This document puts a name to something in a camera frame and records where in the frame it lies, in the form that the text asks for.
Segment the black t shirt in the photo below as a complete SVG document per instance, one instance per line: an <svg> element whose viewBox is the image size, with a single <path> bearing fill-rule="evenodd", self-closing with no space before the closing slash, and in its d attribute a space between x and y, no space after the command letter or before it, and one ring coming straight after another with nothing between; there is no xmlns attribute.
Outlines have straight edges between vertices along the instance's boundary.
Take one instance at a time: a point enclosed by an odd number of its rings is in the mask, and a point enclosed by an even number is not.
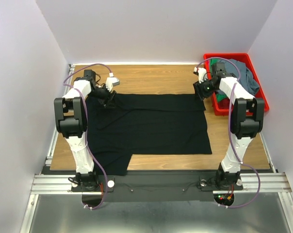
<svg viewBox="0 0 293 233"><path fill-rule="evenodd" d="M88 146L98 174L125 175L133 154L211 154L205 106L193 94L116 94L86 100Z"/></svg>

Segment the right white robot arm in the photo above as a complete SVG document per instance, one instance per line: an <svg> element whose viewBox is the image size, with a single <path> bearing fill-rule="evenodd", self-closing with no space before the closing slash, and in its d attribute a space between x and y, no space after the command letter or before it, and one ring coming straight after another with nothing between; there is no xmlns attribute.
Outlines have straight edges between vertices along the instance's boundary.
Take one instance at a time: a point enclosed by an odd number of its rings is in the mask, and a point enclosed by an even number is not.
<svg viewBox="0 0 293 233"><path fill-rule="evenodd" d="M193 84L198 98L204 100L217 91L229 98L229 147L216 171L215 187L241 186L243 158L249 144L262 131L265 101L246 91L234 74L226 72L224 63L213 65L211 78L207 77L205 68L195 67L193 73L198 76Z"/></svg>

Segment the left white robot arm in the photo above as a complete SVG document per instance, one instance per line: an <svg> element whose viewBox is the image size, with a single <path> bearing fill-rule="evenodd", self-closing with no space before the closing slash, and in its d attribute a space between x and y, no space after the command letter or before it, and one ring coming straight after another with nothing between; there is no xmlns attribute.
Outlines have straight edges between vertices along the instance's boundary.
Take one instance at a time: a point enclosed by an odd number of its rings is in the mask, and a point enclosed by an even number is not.
<svg viewBox="0 0 293 233"><path fill-rule="evenodd" d="M72 85L64 83L69 87L68 92L54 100L56 130L68 143L76 166L75 177L69 178L69 181L73 188L80 188L82 191L95 191L103 187L95 172L98 162L88 148L85 100L89 95L94 96L99 99L100 104L107 107L116 94L113 87L120 84L111 71L102 85L97 83L96 76L93 70L85 70L84 75L76 78Z"/></svg>

